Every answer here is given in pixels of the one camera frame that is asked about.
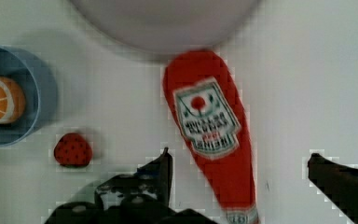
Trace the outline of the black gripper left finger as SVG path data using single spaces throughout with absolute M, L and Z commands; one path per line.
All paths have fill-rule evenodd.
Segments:
M 131 175 L 116 175 L 94 190 L 94 201 L 58 206 L 45 224 L 217 224 L 193 209 L 169 207 L 172 155 L 161 155 Z

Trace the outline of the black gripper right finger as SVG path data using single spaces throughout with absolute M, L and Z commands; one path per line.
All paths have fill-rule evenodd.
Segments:
M 358 224 L 358 169 L 312 153 L 308 179 L 354 224 Z

